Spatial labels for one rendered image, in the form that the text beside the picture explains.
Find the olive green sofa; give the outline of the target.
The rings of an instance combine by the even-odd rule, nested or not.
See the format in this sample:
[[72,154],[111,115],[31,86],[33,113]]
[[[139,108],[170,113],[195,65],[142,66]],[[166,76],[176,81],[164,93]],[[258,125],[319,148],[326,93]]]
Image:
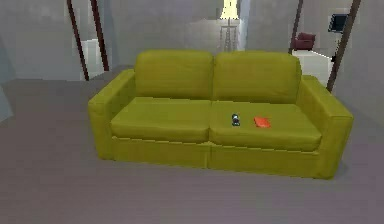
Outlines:
[[144,51],[88,112],[102,159],[318,179],[335,175],[354,121],[297,57],[268,51]]

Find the orange red flat book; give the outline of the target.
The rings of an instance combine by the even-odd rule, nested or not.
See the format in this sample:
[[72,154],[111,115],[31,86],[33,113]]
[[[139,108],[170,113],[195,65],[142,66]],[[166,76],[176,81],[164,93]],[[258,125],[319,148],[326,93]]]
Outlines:
[[270,128],[271,124],[268,118],[265,117],[255,117],[254,123],[259,128]]

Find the yellow shade tripod floor lamp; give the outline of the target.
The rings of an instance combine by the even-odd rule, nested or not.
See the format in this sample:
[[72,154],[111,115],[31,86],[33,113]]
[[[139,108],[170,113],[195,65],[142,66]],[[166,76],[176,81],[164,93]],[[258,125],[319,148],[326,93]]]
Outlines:
[[239,0],[223,0],[223,8],[219,17],[226,21],[226,25],[220,27],[220,34],[225,34],[223,50],[230,52],[236,49],[237,26],[235,20],[239,19]]

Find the black wall television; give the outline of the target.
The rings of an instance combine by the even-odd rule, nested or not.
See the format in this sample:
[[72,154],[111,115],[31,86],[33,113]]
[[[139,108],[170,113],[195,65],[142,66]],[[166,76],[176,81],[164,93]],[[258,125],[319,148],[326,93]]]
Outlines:
[[347,19],[348,14],[333,14],[328,26],[328,31],[333,33],[342,33]]

